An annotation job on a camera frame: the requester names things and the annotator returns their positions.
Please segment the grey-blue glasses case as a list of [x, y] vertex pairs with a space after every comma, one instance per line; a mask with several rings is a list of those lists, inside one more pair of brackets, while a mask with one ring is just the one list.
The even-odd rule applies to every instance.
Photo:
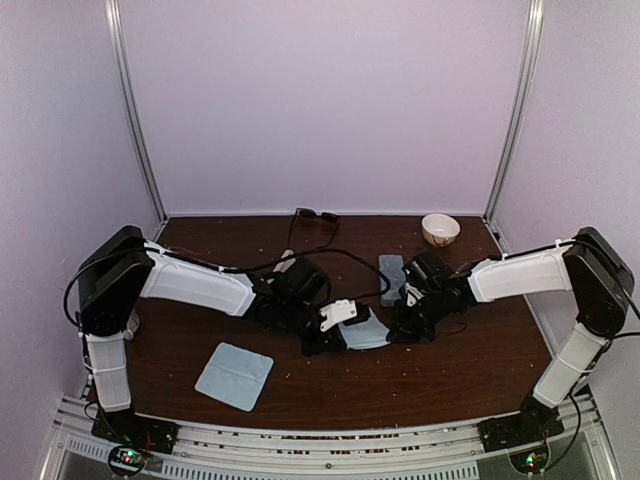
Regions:
[[390, 283], [389, 290], [380, 298], [381, 306], [391, 308], [397, 300], [401, 299], [400, 289], [405, 284], [403, 272], [404, 260], [401, 255], [383, 254], [378, 257], [378, 268]]

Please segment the pink glasses case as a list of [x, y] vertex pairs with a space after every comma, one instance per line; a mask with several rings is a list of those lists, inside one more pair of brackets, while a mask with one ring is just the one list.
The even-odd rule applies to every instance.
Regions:
[[281, 257], [280, 261], [273, 267], [274, 273], [284, 273], [294, 262], [295, 258], [292, 257], [294, 251], [292, 249], [286, 249]]

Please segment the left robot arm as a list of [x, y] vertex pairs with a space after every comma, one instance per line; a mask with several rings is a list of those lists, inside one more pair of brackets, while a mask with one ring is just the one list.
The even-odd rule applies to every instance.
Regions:
[[106, 429], [123, 444], [137, 442], [144, 433], [132, 405], [124, 335], [141, 298], [274, 325], [296, 334], [306, 355], [345, 347], [339, 327], [356, 317], [355, 301], [315, 304], [329, 286], [328, 277], [301, 255], [285, 261], [285, 270], [209, 264], [150, 242], [131, 225], [87, 258], [69, 283], [78, 290], [79, 310], [67, 318], [84, 341]]

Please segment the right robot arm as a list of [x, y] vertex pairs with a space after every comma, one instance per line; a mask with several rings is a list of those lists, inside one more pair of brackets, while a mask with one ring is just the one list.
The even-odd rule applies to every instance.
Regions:
[[406, 283], [395, 304], [392, 343], [435, 338], [444, 318], [472, 306], [531, 294], [572, 293], [578, 315], [560, 352], [524, 398], [512, 430], [519, 440], [535, 440], [551, 424], [558, 405], [621, 332], [636, 312], [631, 269], [593, 227], [567, 240], [502, 257], [488, 257], [452, 269], [424, 252], [404, 265]]

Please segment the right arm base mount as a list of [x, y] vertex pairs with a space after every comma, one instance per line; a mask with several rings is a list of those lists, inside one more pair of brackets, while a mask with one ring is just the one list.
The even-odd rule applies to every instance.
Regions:
[[549, 440], [565, 429], [559, 420], [540, 426], [526, 424], [520, 414], [490, 418], [478, 424], [486, 453], [505, 450], [514, 470], [532, 476], [542, 473], [551, 463]]

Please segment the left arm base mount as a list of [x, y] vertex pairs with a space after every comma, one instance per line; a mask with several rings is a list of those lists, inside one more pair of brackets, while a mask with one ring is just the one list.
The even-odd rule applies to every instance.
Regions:
[[149, 467], [158, 454], [171, 454], [177, 440], [176, 423], [141, 418], [137, 426], [122, 428], [96, 421], [94, 437], [114, 443], [107, 453], [107, 466], [118, 476], [132, 477]]

